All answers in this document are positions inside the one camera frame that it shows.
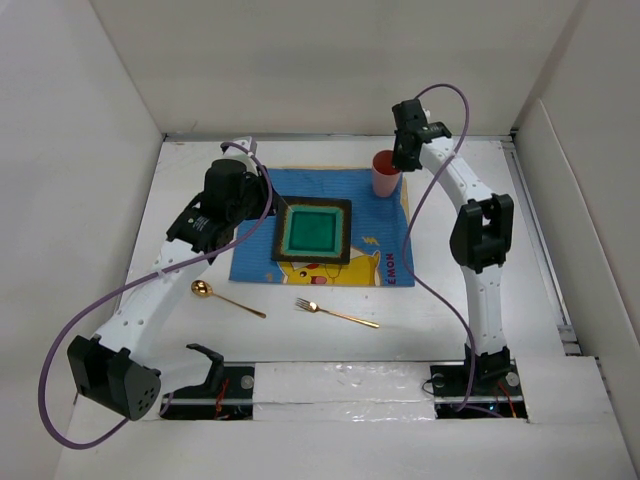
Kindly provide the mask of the pink plastic cup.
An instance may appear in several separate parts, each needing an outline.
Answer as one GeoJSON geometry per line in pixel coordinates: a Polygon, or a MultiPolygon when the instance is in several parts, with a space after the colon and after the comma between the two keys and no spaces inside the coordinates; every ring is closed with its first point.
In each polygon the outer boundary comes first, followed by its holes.
{"type": "Polygon", "coordinates": [[[382,150],[372,160],[372,188],[380,198],[390,197],[401,178],[401,171],[393,166],[393,151],[382,150]]]}

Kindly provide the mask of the green square ceramic plate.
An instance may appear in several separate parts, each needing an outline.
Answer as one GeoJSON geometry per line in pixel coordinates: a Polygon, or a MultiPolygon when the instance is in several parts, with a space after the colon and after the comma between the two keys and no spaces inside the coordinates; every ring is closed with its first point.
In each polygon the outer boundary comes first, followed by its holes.
{"type": "Polygon", "coordinates": [[[350,262],[351,225],[350,200],[282,196],[271,259],[346,265],[350,262]]]}

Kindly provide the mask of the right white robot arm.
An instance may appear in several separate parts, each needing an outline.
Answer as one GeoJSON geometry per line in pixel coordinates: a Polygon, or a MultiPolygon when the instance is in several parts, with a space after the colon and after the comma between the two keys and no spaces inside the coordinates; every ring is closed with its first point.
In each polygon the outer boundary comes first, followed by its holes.
{"type": "Polygon", "coordinates": [[[471,392],[483,394],[510,369],[500,288],[502,267],[512,244],[514,201],[480,180],[454,151],[449,129],[441,122],[429,122],[418,99],[394,105],[392,113],[392,165],[402,172],[427,169],[457,213],[449,247],[463,273],[473,335],[466,346],[462,381],[471,392]]]}

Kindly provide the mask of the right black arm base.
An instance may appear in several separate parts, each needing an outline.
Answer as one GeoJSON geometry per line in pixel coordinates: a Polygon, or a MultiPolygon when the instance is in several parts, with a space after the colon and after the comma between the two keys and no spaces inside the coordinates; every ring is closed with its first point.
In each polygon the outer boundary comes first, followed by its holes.
{"type": "Polygon", "coordinates": [[[515,361],[508,348],[471,357],[462,363],[436,363],[421,389],[434,401],[438,419],[495,419],[528,417],[515,361]]]}

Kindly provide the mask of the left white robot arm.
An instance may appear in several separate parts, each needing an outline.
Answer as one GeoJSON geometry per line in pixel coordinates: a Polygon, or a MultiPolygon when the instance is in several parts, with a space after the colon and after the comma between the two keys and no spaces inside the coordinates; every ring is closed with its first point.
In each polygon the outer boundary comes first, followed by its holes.
{"type": "Polygon", "coordinates": [[[144,417],[165,394],[185,387],[212,396],[222,387],[223,357],[190,343],[174,353],[153,348],[180,299],[229,245],[245,220],[269,206],[267,184],[249,156],[228,150],[212,162],[204,188],[166,234],[154,267],[160,275],[133,289],[90,339],[68,347],[80,395],[131,420],[144,417]]]}

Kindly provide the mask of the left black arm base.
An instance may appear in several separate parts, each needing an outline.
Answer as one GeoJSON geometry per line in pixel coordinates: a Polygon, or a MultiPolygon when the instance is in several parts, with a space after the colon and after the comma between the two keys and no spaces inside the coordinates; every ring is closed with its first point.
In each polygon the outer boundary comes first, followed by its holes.
{"type": "Polygon", "coordinates": [[[159,416],[164,420],[252,420],[255,365],[226,365],[221,354],[196,343],[186,348],[209,360],[208,375],[201,384],[167,394],[159,416]]]}

